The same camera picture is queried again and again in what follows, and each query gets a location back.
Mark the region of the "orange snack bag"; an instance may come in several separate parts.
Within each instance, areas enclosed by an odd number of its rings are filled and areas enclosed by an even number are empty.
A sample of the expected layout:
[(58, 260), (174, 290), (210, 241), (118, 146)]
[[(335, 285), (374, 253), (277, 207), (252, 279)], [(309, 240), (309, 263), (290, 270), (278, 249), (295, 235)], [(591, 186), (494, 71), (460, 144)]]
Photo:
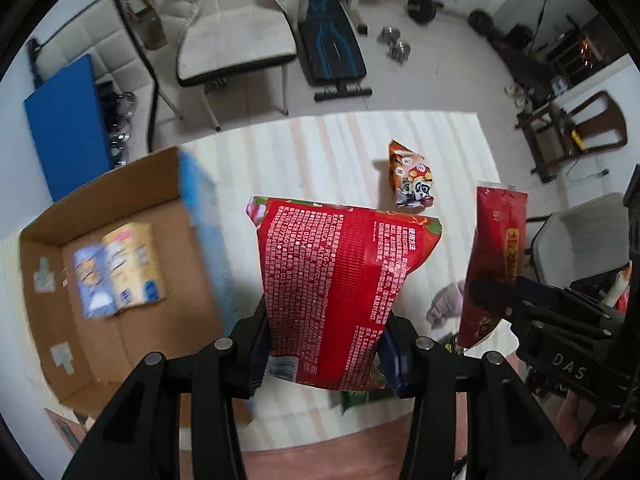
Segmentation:
[(388, 146), (390, 187), (399, 208), (425, 209), (433, 206), (433, 176), (425, 158), (395, 140)]

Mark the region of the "yellow cartoon tissue pack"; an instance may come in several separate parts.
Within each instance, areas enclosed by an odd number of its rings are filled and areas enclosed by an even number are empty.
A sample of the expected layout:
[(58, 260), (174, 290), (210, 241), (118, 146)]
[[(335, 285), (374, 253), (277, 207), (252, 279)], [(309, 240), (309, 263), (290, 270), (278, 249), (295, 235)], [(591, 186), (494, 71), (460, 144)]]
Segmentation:
[(165, 298), (160, 259), (149, 223), (128, 222), (107, 233), (103, 245), (119, 311)]

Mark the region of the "red printed snack bag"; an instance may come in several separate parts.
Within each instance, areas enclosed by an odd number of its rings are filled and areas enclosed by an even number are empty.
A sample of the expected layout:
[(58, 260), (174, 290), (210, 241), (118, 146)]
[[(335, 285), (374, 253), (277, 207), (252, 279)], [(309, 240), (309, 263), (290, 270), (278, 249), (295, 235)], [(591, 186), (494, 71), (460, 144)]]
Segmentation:
[(407, 276), (442, 236), (434, 217), (254, 196), (269, 375), (340, 391), (380, 388), (376, 346)]

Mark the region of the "blue cartoon tissue pack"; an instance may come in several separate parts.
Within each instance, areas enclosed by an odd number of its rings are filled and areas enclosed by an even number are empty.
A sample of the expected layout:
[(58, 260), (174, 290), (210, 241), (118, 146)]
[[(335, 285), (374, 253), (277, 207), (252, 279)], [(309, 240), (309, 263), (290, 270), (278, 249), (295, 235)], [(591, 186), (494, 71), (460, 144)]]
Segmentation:
[(102, 244), (81, 247), (74, 253), (74, 269), (85, 318), (109, 318), (117, 313), (115, 293)]

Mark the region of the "purple cloth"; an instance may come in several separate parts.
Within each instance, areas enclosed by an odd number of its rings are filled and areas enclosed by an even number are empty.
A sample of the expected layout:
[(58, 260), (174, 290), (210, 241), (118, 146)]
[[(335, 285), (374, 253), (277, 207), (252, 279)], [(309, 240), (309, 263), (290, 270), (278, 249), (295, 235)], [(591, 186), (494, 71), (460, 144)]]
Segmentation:
[(450, 318), (460, 318), (463, 309), (465, 281), (451, 283), (434, 297), (426, 314), (433, 328), (441, 328)]

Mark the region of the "grey plastic chair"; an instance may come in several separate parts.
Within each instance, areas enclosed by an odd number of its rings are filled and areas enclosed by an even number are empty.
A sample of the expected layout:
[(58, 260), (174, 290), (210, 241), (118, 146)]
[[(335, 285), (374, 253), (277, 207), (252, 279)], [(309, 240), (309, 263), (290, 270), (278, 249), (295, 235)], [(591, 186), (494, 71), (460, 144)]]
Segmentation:
[(564, 288), (629, 262), (628, 212), (620, 193), (527, 222), (539, 226), (528, 253), (541, 284)]

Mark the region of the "striped cream tablecloth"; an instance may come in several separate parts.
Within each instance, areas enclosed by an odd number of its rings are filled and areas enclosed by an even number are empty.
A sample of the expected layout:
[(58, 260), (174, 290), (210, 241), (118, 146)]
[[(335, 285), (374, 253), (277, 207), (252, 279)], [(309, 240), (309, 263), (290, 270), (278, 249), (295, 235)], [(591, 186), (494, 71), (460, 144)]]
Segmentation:
[[(256, 195), (376, 209), (390, 206), (387, 147), (398, 141), (426, 158), (435, 183), (430, 215), (442, 238), (412, 272), (396, 314), (427, 335), (432, 298), (465, 276), (475, 229), (475, 189), (499, 174), (472, 114), (365, 112), (303, 117), (237, 128), (186, 144), (212, 180), (206, 218), (218, 236), (214, 273), (180, 198), (176, 148), (104, 174), (1, 244), (1, 411), (32, 463), (56, 476), (72, 447), (54, 423), (96, 416), (148, 352), (192, 353), (245, 314), (262, 294)], [(167, 286), (166, 298), (114, 318), (85, 318), (72, 269), (79, 247), (128, 222), (146, 222)]]

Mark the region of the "dark wooden chair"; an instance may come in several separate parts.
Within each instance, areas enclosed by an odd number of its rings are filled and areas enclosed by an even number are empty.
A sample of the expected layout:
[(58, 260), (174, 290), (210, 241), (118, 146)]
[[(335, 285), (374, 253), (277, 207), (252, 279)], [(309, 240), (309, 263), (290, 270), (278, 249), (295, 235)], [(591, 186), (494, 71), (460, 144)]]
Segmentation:
[[(598, 91), (572, 110), (552, 102), (533, 114), (518, 114), (516, 130), (521, 130), (535, 166), (531, 174), (549, 183), (556, 170), (567, 162), (586, 156), (619, 150), (628, 144), (626, 118), (618, 103), (606, 91)], [(561, 154), (545, 158), (538, 138), (551, 130)]]

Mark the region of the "brown cardboard box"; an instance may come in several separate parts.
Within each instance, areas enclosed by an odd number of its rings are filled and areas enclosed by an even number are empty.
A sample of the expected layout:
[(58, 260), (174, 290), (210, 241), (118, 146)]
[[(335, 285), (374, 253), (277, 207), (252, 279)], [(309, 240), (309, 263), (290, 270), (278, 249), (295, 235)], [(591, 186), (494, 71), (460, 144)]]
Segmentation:
[(198, 352), (240, 316), (216, 186), (180, 148), (59, 200), (21, 232), (20, 263), (43, 376), (89, 417), (148, 353)]

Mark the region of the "chrome dumbbell pair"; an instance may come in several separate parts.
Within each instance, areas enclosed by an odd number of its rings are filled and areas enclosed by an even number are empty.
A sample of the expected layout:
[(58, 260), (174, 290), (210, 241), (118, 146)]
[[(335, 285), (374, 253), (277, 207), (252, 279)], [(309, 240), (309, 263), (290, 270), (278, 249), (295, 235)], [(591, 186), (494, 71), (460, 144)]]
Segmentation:
[(407, 41), (401, 39), (401, 32), (397, 27), (384, 26), (378, 38), (380, 44), (387, 47), (387, 56), (400, 65), (408, 61), (411, 53), (411, 46)]

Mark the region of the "black blue weight bench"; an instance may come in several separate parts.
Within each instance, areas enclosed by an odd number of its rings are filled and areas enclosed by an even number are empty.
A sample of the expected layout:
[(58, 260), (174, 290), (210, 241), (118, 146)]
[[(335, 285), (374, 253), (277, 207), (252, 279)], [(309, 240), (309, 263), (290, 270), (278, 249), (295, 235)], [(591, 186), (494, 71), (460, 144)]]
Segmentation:
[(311, 80), (324, 87), (314, 94), (316, 102), (372, 96), (359, 84), (367, 76), (366, 64), (340, 0), (308, 0), (298, 31)]

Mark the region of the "black barbell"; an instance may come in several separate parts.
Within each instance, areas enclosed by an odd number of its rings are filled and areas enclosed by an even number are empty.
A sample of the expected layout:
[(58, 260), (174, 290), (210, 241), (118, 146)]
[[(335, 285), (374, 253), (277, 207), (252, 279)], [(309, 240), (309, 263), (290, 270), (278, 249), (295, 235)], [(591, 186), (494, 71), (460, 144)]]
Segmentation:
[(484, 10), (475, 9), (469, 14), (463, 14), (439, 0), (407, 0), (405, 11), (409, 18), (421, 26), (431, 24), (439, 14), (444, 14), (450, 18), (464, 18), (474, 32), (483, 37), (487, 37), (495, 29), (494, 19)]

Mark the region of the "blue foam board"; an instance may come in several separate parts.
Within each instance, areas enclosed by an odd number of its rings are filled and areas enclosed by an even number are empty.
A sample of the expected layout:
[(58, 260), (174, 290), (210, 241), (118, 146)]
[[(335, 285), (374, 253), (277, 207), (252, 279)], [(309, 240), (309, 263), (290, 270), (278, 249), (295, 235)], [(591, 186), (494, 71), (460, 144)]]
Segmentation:
[(59, 70), (24, 105), (52, 200), (114, 168), (89, 55)]

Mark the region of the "white padded chair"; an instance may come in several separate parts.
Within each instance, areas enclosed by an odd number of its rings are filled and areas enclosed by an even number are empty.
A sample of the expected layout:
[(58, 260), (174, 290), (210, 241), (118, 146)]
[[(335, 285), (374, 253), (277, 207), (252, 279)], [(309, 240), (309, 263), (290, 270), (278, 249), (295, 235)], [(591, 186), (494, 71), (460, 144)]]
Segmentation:
[(249, 8), (199, 18), (177, 47), (176, 76), (182, 88), (279, 66), (297, 55), (294, 29), (283, 12)]

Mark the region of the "white quilted sofa chair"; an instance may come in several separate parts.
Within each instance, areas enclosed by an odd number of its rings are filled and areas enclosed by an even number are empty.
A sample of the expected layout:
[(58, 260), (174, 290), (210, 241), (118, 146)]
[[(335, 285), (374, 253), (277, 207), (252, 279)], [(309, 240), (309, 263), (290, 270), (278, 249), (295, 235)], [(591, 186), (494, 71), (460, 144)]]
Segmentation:
[(136, 96), (137, 108), (127, 141), (131, 160), (154, 151), (159, 100), (181, 115), (160, 88), (155, 70), (127, 20), (122, 0), (93, 1), (45, 42), (29, 38), (27, 50), (35, 86), (88, 55), (97, 84), (110, 82), (117, 92)]

